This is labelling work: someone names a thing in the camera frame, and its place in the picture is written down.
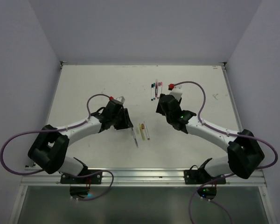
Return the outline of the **pink capped white pen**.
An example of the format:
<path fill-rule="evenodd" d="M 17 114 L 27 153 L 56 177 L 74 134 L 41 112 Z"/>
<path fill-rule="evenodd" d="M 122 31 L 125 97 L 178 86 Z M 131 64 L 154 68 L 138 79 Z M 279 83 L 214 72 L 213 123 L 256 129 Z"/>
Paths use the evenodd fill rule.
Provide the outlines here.
<path fill-rule="evenodd" d="M 157 98 L 160 98 L 161 93 L 162 93 L 162 82 L 159 82 L 157 88 Z"/>

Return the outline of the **yellow pen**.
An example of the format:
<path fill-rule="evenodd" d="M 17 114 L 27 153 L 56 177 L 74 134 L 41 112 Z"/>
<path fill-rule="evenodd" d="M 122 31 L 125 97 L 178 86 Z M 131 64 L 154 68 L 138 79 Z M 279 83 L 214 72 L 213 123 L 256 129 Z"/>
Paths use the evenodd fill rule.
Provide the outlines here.
<path fill-rule="evenodd" d="M 141 124 L 139 124 L 139 129 L 140 129 L 140 134 L 141 134 L 141 137 L 142 137 L 142 140 L 145 140 L 145 135 L 144 135 L 144 129 L 141 128 Z"/>

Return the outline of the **dark purple pen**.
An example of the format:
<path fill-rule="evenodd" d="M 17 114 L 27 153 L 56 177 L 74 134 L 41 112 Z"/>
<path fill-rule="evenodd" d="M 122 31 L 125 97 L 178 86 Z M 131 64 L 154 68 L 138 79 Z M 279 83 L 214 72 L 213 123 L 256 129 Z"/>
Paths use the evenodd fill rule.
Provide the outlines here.
<path fill-rule="evenodd" d="M 137 148 L 139 148 L 139 145 L 138 145 L 138 142 L 137 142 L 137 138 L 136 138 L 136 135 L 135 135 L 135 131 L 134 131 L 133 128 L 131 128 L 131 132 L 132 132 L 132 136 L 133 136 L 135 145 L 136 145 Z"/>

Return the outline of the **brown capped white pen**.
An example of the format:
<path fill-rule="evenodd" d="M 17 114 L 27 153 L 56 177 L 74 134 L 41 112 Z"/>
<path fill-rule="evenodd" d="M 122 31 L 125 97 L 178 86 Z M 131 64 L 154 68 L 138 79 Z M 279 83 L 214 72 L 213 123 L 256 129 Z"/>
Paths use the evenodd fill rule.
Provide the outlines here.
<path fill-rule="evenodd" d="M 143 122 L 143 129 L 145 131 L 145 135 L 147 137 L 147 140 L 150 140 L 150 136 L 149 136 L 149 132 L 148 132 L 148 129 L 147 129 L 147 125 L 145 124 L 145 122 Z"/>

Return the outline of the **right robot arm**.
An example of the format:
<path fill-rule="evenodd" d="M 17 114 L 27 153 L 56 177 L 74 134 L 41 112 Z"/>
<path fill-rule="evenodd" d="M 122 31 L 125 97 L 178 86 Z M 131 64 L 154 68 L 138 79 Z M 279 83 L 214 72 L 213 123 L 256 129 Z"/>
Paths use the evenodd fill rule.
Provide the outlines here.
<path fill-rule="evenodd" d="M 156 112 L 165 116 L 177 131 L 198 136 L 224 150 L 227 155 L 208 158 L 198 169 L 189 170 L 189 177 L 196 183 L 209 183 L 225 174 L 235 174 L 248 179 L 264 159 L 264 153 L 249 130 L 222 133 L 222 128 L 208 128 L 191 111 L 182 110 L 180 101 L 172 95 L 161 94 Z"/>

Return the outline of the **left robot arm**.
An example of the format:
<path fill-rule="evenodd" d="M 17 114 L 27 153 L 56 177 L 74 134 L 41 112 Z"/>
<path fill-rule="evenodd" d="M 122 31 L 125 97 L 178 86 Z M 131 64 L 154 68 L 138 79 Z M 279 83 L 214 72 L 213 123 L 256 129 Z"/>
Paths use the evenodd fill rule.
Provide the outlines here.
<path fill-rule="evenodd" d="M 55 128 L 46 125 L 28 151 L 28 157 L 47 174 L 59 172 L 71 176 L 77 183 L 83 183 L 91 176 L 88 167 L 76 158 L 67 157 L 67 149 L 73 143 L 111 126 L 116 130 L 133 128 L 122 97 L 109 100 L 102 112 L 93 112 L 90 117 L 72 126 Z"/>

